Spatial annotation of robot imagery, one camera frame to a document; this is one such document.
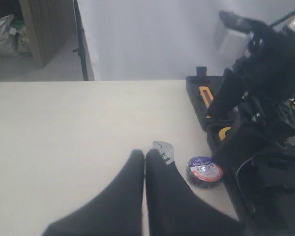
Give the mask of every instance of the white table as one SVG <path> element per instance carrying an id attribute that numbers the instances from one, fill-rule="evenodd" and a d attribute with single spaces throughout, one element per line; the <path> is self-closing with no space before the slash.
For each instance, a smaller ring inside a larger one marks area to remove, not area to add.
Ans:
<path id="1" fill-rule="evenodd" d="M 190 158 L 210 156 L 185 81 L 0 83 L 0 236 L 41 235 L 154 140 L 174 145 L 183 177 Z M 192 189 L 236 218 L 223 185 Z"/>

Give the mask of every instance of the white wall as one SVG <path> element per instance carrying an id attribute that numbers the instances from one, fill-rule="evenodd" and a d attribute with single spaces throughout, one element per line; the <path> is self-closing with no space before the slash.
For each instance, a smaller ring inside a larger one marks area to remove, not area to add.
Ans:
<path id="1" fill-rule="evenodd" d="M 221 74 L 218 11 L 270 23 L 295 0 L 79 0 L 95 80 L 184 79 L 205 65 Z"/>

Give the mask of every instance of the black stand pole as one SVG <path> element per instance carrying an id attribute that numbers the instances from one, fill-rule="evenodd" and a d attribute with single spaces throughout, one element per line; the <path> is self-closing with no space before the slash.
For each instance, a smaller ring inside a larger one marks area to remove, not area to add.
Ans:
<path id="1" fill-rule="evenodd" d="M 81 14 L 80 14 L 79 5 L 78 5 L 77 0 L 74 0 L 73 2 L 74 2 L 75 20 L 76 20 L 76 24 L 77 24 L 77 32 L 78 32 L 78 40 L 79 40 L 79 47 L 77 49 L 74 49 L 73 52 L 74 53 L 77 52 L 80 59 L 81 59 L 83 80 L 89 81 L 86 53 L 85 53 L 84 42 L 83 42 L 83 29 L 82 29 L 82 24 L 81 24 Z"/>

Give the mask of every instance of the wrench head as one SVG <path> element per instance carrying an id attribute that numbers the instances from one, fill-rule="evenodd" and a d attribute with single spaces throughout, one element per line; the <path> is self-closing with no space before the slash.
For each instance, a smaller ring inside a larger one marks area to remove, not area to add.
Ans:
<path id="1" fill-rule="evenodd" d="M 154 141 L 153 149 L 157 149 L 162 158 L 164 159 L 166 165 L 174 162 L 174 146 L 163 141 Z"/>

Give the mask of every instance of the grey floor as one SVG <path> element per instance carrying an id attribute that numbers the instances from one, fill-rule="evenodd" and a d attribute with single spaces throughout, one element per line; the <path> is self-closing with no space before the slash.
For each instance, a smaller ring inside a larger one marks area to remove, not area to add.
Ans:
<path id="1" fill-rule="evenodd" d="M 42 69 L 35 66 L 32 57 L 0 57 L 0 82 L 82 81 L 80 58 L 72 52 L 77 47 L 77 35 L 73 35 Z M 87 66 L 89 80 L 94 80 L 88 53 Z"/>

